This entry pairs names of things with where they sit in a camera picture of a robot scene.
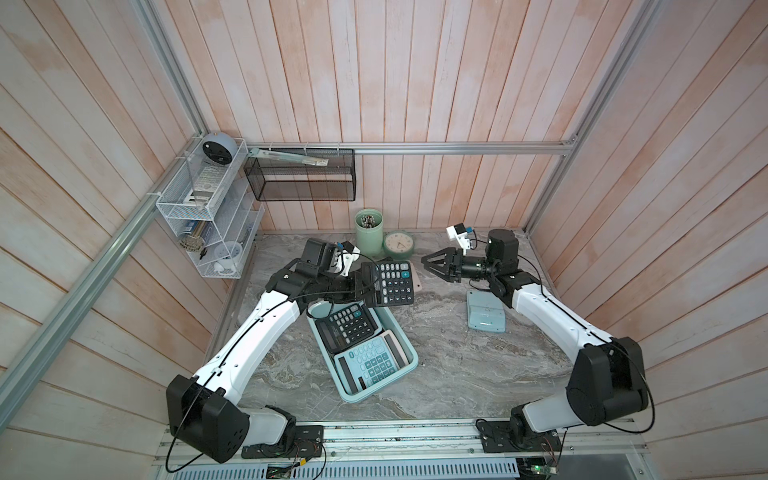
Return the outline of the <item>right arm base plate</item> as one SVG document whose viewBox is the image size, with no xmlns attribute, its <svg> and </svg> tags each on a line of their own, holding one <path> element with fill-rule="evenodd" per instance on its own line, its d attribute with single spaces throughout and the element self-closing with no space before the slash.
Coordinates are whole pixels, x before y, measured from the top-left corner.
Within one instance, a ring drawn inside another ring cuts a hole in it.
<svg viewBox="0 0 768 480">
<path fill-rule="evenodd" d="M 506 421 L 477 419 L 475 428 L 485 453 L 557 453 L 562 445 L 556 431 L 532 432 L 517 418 Z"/>
</svg>

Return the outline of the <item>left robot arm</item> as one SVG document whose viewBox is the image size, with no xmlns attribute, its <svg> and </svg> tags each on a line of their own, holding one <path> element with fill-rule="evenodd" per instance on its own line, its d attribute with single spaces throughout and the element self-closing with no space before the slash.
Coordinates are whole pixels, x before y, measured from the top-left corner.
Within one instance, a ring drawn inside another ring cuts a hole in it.
<svg viewBox="0 0 768 480">
<path fill-rule="evenodd" d="M 200 456 L 225 463 L 247 442 L 276 444 L 287 414 L 239 407 L 245 387 L 280 336 L 309 305 L 363 299 L 373 286 L 353 264 L 362 258 L 350 242 L 311 238 L 302 255 L 273 273 L 257 305 L 236 333 L 193 375 L 177 375 L 166 388 L 170 433 Z"/>
</svg>

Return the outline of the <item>mint green storage box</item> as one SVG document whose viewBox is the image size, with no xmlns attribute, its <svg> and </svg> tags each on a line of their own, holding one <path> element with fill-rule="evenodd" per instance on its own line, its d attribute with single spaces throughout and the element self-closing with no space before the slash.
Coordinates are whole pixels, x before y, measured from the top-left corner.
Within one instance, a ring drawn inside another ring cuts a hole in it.
<svg viewBox="0 0 768 480">
<path fill-rule="evenodd" d="M 353 323 L 364 313 L 378 325 L 378 333 L 352 342 Z M 312 333 L 341 398 L 359 403 L 416 369 L 419 356 L 404 330 L 386 307 L 319 303 L 308 310 Z"/>
</svg>

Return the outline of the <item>large teal calculator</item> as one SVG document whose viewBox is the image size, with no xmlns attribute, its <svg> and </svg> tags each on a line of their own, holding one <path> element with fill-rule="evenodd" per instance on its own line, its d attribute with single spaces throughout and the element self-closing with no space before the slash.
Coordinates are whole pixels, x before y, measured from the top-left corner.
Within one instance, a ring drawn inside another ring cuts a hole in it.
<svg viewBox="0 0 768 480">
<path fill-rule="evenodd" d="M 334 363 L 347 394 L 361 393 L 409 365 L 391 330 L 337 354 Z"/>
</svg>

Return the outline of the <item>black calculator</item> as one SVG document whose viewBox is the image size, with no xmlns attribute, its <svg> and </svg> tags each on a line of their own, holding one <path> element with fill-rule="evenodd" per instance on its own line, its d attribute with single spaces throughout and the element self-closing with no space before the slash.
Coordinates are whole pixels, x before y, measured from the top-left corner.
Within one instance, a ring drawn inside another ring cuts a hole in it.
<svg viewBox="0 0 768 480">
<path fill-rule="evenodd" d="M 326 351 L 342 353 L 378 335 L 383 327 L 375 312 L 363 304 L 350 304 L 315 321 Z"/>
</svg>

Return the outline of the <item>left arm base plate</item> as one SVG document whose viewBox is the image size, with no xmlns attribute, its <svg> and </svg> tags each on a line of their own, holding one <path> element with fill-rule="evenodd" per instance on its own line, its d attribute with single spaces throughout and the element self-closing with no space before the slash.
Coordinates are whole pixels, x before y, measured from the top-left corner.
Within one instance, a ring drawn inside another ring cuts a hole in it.
<svg viewBox="0 0 768 480">
<path fill-rule="evenodd" d="M 325 429 L 322 425 L 300 425 L 289 427 L 275 445 L 255 444 L 244 446 L 243 459 L 312 459 L 323 457 Z"/>
</svg>

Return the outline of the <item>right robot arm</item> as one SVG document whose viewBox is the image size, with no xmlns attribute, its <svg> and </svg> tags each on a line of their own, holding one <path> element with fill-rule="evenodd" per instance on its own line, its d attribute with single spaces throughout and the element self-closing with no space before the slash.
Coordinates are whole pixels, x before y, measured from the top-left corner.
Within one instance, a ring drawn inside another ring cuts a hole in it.
<svg viewBox="0 0 768 480">
<path fill-rule="evenodd" d="M 491 230 L 481 256 L 471 255 L 467 232 L 451 230 L 449 236 L 456 246 L 423 256 L 423 267 L 446 282 L 486 282 L 491 294 L 532 321 L 572 363 L 561 392 L 512 409 L 515 441 L 577 426 L 612 427 L 617 419 L 656 409 L 640 345 L 592 325 L 547 290 L 537 268 L 522 269 L 512 231 Z"/>
</svg>

